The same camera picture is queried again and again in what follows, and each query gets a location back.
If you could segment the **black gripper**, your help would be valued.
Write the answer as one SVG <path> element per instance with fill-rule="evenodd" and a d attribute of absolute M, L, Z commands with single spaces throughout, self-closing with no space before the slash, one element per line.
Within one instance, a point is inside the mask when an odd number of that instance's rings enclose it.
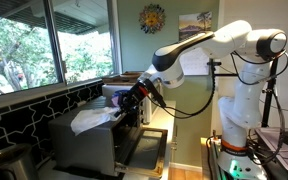
<path fill-rule="evenodd" d="M 146 86 L 142 82 L 137 82 L 130 90 L 120 95 L 118 99 L 120 111 L 122 113 L 135 111 L 147 95 Z"/>

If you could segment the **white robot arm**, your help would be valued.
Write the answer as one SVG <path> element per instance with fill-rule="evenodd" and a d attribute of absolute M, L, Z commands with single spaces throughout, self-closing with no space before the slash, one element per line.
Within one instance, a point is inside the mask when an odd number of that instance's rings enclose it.
<path fill-rule="evenodd" d="M 221 84 L 231 94 L 218 99 L 222 137 L 217 164 L 235 179 L 266 180 L 263 166 L 250 153 L 247 132 L 260 126 L 260 94 L 271 78 L 272 62 L 285 53 L 286 43 L 287 36 L 282 30 L 254 30 L 248 22 L 238 20 L 215 32 L 203 32 L 164 46 L 155 51 L 152 65 L 119 99 L 120 111 L 130 112 L 149 93 L 163 104 L 153 82 L 160 80 L 167 88 L 180 86 L 184 82 L 180 57 L 186 52 L 200 48 L 211 59 L 237 55 L 244 65 L 236 79 Z"/>

